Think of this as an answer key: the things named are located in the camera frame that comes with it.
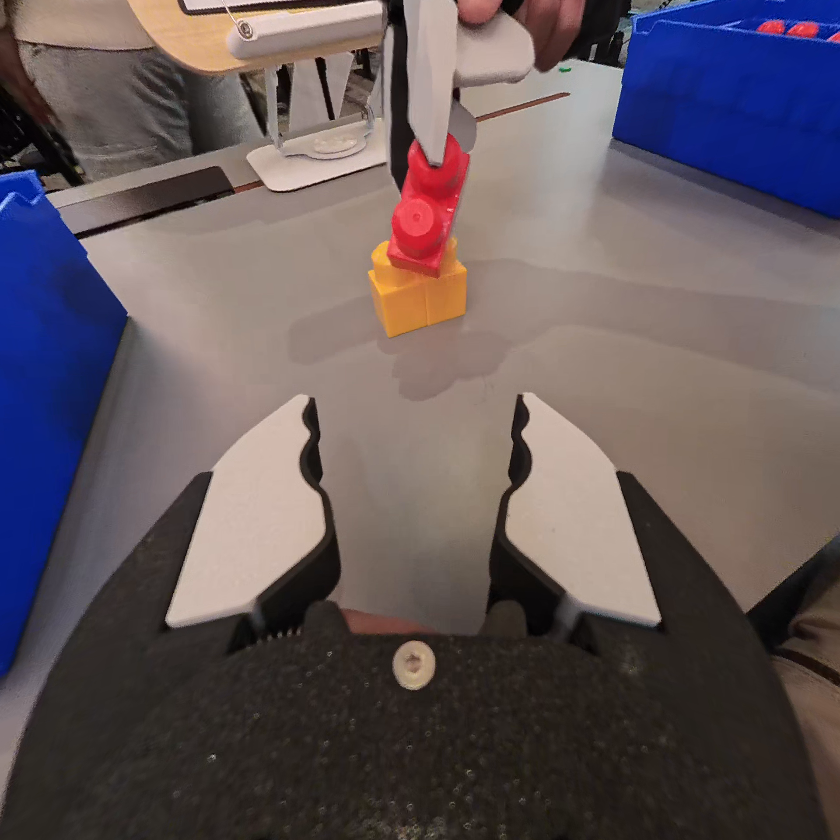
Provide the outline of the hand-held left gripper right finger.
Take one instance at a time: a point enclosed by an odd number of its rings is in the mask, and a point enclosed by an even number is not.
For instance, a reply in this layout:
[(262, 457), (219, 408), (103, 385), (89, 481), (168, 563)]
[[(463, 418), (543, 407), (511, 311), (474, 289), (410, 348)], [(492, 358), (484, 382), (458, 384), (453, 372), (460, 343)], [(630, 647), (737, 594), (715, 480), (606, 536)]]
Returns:
[(490, 593), (519, 604), (529, 632), (570, 633), (583, 615), (660, 625), (613, 462), (531, 392), (517, 397), (508, 477), (490, 550)]

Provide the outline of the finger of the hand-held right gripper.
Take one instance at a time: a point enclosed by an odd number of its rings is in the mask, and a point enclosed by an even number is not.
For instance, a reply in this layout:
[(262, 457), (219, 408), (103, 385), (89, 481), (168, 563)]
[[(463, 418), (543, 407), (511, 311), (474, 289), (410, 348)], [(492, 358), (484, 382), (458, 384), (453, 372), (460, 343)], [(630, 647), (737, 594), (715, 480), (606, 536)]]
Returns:
[(413, 142), (432, 166), (444, 162), (458, 22), (456, 2), (387, 4), (387, 163), (399, 191)]
[(460, 92), (468, 88), (517, 83), (529, 74), (534, 62), (532, 37), (513, 16), (496, 14), (478, 25), (458, 23), (449, 133), (462, 151), (471, 152), (475, 146), (477, 120), (460, 103)]

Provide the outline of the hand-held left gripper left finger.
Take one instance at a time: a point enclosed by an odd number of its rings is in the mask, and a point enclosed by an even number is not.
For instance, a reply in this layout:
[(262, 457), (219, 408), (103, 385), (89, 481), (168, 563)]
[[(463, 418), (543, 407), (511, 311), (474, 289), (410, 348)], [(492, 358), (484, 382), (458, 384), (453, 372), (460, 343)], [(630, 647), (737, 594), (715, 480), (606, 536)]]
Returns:
[(320, 437), (316, 402), (299, 394), (216, 462), (169, 628), (245, 616), (255, 629), (289, 629), (333, 593), (341, 561)]

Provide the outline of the red two-stud toy block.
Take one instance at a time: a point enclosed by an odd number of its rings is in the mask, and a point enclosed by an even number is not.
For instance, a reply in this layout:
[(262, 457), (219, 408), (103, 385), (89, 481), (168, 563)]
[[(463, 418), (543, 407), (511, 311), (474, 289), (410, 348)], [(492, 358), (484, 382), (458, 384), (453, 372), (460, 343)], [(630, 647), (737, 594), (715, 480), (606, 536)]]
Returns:
[(387, 247), (393, 266), (439, 277), (468, 169), (469, 154), (452, 133), (438, 166), (429, 163), (419, 142), (412, 143)]

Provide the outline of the yellow toy building block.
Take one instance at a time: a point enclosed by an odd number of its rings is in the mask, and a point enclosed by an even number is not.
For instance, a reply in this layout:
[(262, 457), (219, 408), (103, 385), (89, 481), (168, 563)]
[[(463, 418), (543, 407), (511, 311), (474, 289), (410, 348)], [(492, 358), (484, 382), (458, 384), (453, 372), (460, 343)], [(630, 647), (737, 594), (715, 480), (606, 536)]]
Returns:
[(369, 282), (374, 309), (389, 338), (428, 326), (426, 277), (395, 266), (389, 256), (389, 241), (371, 253)]
[(427, 276), (423, 285), (427, 326), (465, 316), (467, 267), (459, 260), (457, 237), (446, 244), (438, 276)]

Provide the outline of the blue plastic bin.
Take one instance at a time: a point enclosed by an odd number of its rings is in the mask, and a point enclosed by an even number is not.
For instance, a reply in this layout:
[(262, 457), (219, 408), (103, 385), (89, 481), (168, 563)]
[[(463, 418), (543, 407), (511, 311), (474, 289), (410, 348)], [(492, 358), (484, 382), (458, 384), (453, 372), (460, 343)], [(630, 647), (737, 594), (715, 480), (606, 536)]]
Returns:
[(2, 175), (2, 676), (16, 658), (127, 321), (37, 174)]
[[(821, 26), (816, 38), (766, 35)], [(839, 2), (716, 1), (638, 15), (612, 136), (839, 217)]]

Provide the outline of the person's right hand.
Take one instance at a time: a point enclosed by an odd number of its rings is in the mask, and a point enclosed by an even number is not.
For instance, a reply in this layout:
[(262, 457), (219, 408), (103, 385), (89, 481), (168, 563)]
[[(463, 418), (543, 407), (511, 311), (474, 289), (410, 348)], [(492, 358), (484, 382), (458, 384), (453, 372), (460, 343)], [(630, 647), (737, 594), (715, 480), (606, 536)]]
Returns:
[(458, 16), (468, 25), (482, 25), (507, 11), (532, 38), (534, 68), (547, 72), (576, 50), (615, 32), (629, 2), (620, 1), (457, 1)]

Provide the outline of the white book stand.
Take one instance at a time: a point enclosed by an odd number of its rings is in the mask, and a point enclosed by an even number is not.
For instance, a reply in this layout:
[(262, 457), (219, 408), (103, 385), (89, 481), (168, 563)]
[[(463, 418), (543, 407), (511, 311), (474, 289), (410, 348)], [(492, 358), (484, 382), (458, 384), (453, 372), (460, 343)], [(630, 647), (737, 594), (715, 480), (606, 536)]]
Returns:
[(278, 123), (279, 70), (265, 68), (269, 142), (248, 152), (246, 161), (267, 189), (292, 193), (384, 164), (382, 119), (371, 105), (365, 101), (360, 113), (341, 117), (353, 54), (315, 56), (317, 49), (325, 51), (345, 39), (368, 41), (380, 35), (385, 23), (383, 3), (358, 2), (257, 17), (228, 15), (234, 27), (227, 48), (238, 60), (267, 59), (296, 50), (307, 53), (292, 67), (286, 131)]

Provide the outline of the printed instruction sheet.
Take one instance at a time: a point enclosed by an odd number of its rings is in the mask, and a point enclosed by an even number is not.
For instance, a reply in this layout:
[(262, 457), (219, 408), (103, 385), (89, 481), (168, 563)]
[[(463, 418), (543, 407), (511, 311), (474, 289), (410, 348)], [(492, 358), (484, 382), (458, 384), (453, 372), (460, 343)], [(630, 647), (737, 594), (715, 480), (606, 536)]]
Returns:
[(307, 8), (357, 4), (358, 1), (178, 1), (186, 15), (245, 14), (253, 12), (299, 11)]

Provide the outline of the black flat panel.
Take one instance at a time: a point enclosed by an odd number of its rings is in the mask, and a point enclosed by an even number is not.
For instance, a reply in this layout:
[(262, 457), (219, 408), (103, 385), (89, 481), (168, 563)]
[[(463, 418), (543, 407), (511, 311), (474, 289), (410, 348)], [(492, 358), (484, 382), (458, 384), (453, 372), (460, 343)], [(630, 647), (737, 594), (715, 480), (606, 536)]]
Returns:
[(261, 186), (254, 176), (233, 182), (221, 166), (212, 165), (102, 195), (83, 196), (74, 188), (48, 193), (48, 199), (82, 240)]

